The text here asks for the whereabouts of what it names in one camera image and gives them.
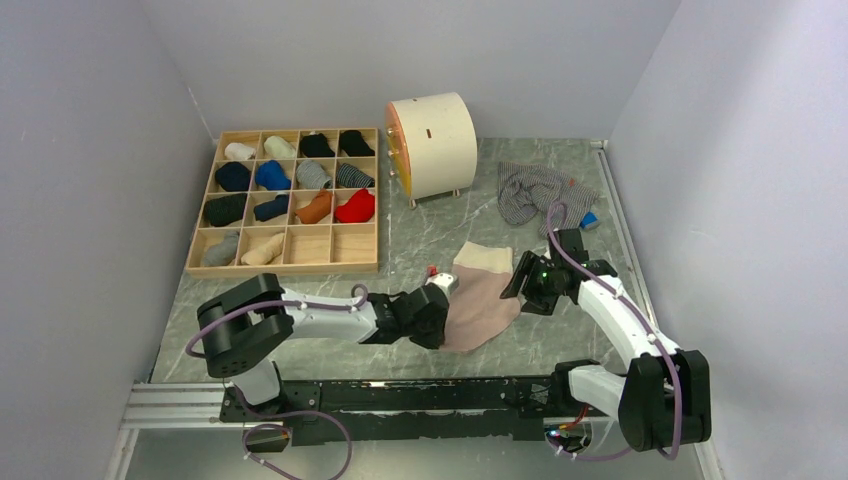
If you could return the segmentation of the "pink beige underwear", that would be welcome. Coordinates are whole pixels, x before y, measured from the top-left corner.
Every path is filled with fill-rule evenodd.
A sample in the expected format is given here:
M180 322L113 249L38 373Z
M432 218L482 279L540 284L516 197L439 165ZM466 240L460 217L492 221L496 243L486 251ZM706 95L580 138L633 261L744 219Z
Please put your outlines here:
M517 298L502 299L513 274L510 247L466 242L453 260L458 280L451 294L441 349L471 352L502 333L520 313Z

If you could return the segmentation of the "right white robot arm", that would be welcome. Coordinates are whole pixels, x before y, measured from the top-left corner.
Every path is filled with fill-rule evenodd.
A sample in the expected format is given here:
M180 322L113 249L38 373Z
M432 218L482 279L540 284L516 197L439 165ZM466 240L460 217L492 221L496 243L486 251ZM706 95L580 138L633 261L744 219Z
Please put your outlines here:
M522 312L550 316L569 299L601 328L625 364L615 374L593 360L560 363L551 378L552 407L572 415L593 407L616 420L633 451L705 442L712 434L710 372L698 350L684 350L657 328L627 293L613 266L592 259L577 229L556 230L546 256L526 251L501 293L522 297Z

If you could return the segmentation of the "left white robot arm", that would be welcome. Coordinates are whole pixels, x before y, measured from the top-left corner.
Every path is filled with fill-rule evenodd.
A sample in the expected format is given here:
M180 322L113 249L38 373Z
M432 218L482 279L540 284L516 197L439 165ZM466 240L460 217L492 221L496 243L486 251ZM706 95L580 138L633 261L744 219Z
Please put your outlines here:
M185 347L202 358L209 376L230 380L259 419L286 405L282 378L270 354L286 340L337 339L388 345L402 338L430 350L445 342L452 274L437 273L410 292L374 293L357 284L349 296L307 295L255 276L202 304L199 331Z

